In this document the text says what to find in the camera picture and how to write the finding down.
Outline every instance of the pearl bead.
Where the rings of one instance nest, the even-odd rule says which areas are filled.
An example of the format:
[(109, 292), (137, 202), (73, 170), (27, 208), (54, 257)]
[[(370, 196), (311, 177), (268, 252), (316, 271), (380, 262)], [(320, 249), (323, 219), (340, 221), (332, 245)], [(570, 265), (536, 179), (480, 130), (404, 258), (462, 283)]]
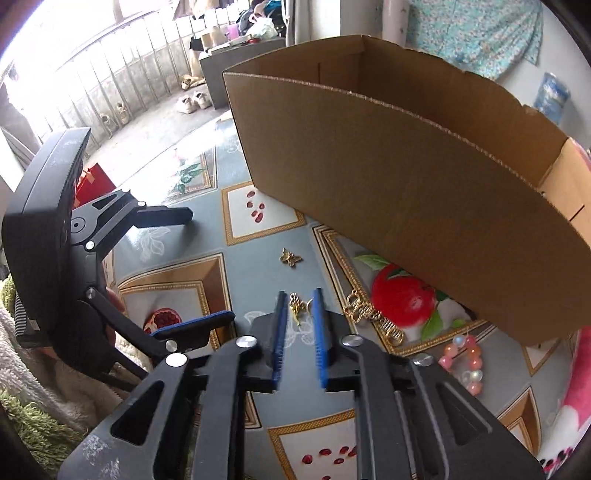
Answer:
[(457, 355), (457, 346), (453, 343), (448, 343), (443, 349), (443, 355), (454, 357)]
[(466, 335), (466, 348), (476, 346), (476, 337), (474, 335)]
[(467, 386), (470, 384), (470, 382), (472, 382), (472, 380), (470, 379), (470, 374), (471, 374), (471, 373), (472, 373), (472, 372), (470, 372), (469, 370), (466, 370), (466, 371), (465, 371), (465, 372), (462, 374), (462, 376), (460, 377), (460, 383), (461, 383), (462, 385), (464, 385), (464, 387), (467, 387)]
[(462, 348), (466, 344), (466, 337), (463, 335), (456, 335), (452, 342), (457, 348)]
[(480, 370), (482, 368), (482, 358), (480, 358), (479, 356), (470, 358), (470, 361), (468, 362), (468, 367), (472, 371)]
[(445, 368), (445, 370), (449, 370), (453, 365), (453, 358), (450, 356), (443, 355), (439, 359), (439, 365)]
[(479, 382), (482, 380), (482, 370), (474, 370), (470, 372), (470, 381), (471, 382)]
[(482, 353), (482, 350), (478, 345), (468, 347), (467, 351), (468, 351), (469, 358), (477, 358)]
[(482, 391), (482, 384), (480, 382), (472, 382), (466, 387), (466, 389), (472, 395), (478, 395)]

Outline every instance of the pink fabric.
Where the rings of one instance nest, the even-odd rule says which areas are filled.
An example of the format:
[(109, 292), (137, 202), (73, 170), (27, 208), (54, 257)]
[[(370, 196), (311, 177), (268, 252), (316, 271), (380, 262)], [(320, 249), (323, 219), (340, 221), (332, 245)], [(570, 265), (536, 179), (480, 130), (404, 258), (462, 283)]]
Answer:
[(579, 414), (579, 428), (591, 416), (591, 327), (581, 329), (564, 405)]

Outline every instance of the blue gripper pad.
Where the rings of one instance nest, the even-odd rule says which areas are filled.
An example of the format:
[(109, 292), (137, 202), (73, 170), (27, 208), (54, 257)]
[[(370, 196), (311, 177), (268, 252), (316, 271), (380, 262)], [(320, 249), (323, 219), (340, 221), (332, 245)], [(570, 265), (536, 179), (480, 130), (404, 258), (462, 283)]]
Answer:
[(287, 329), (287, 317), (289, 308), (287, 306), (287, 295), (280, 291), (277, 296), (277, 305), (275, 305), (275, 318), (277, 327), (272, 343), (272, 361), (273, 361), (273, 388), (277, 390), (279, 380), (281, 379), (281, 367), (283, 365), (283, 350), (285, 345), (285, 330)]
[(314, 318), (314, 338), (316, 347), (316, 367), (320, 377), (320, 385), (326, 388), (328, 383), (327, 369), (329, 367), (328, 350), (331, 345), (329, 338), (329, 326), (327, 325), (326, 310), (322, 289), (317, 288), (313, 294), (312, 316)]

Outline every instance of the red apple print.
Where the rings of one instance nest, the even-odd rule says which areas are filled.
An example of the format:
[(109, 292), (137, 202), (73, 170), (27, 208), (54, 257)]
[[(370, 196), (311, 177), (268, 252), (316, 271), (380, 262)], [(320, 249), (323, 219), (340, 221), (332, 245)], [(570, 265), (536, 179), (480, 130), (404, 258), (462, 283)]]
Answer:
[(411, 275), (388, 278), (398, 268), (394, 264), (386, 265), (375, 277), (372, 303), (400, 328), (422, 325), (435, 308), (435, 289)]

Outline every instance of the white sneaker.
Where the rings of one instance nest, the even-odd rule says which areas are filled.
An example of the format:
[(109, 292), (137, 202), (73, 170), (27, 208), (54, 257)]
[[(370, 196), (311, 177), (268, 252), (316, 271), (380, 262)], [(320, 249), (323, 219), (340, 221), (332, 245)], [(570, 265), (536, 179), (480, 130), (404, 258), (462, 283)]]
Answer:
[(175, 108), (181, 113), (193, 113), (197, 110), (197, 104), (189, 95), (183, 95), (177, 100)]
[(193, 94), (193, 102), (197, 102), (200, 109), (211, 106), (212, 101), (209, 99), (209, 95), (205, 92), (195, 92)]

